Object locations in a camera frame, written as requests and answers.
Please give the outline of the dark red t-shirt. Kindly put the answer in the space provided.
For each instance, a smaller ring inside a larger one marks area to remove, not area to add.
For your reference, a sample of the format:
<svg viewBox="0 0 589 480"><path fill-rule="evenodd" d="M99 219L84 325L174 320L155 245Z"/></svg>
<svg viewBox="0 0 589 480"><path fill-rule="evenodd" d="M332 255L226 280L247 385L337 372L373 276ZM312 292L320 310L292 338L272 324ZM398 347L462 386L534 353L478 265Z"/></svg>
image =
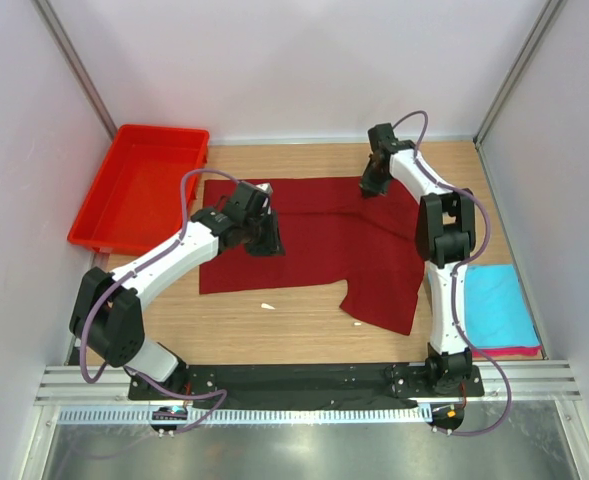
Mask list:
<svg viewBox="0 0 589 480"><path fill-rule="evenodd" d="M419 206L407 189L395 182L386 194L365 198L356 177L273 179L270 184L284 255L228 251L200 267L200 294L344 280L344 312L409 335L425 263L414 243Z"/></svg>

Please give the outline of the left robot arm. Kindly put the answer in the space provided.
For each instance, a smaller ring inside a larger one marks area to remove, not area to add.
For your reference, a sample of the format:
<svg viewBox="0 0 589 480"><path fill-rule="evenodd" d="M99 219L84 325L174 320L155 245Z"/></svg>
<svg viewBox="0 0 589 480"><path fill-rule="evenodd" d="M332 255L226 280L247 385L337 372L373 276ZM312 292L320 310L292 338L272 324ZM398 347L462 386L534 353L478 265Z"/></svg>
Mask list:
<svg viewBox="0 0 589 480"><path fill-rule="evenodd" d="M198 210L181 229L138 259L82 278L70 320L79 353L96 353L105 365L124 368L136 382L173 400L187 392L188 368L168 348L147 338L145 309L186 273L222 253L243 247L255 257L281 256L272 187L241 181L221 208Z"/></svg>

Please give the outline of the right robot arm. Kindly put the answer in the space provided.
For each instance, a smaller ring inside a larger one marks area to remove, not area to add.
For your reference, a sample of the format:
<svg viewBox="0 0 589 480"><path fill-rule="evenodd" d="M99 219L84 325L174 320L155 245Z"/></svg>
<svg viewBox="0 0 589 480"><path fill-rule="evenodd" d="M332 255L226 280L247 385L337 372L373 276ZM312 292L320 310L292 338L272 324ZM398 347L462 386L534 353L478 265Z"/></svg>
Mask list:
<svg viewBox="0 0 589 480"><path fill-rule="evenodd" d="M455 266L470 258L476 245L475 207L469 190L452 188L423 159L416 144L400 140L389 123L368 130L371 148L359 187L364 197L388 192L400 183L418 204L415 246L425 261L431 289L432 332L425 360L426 389L454 395L472 373L472 351L456 326L464 322L462 278Z"/></svg>

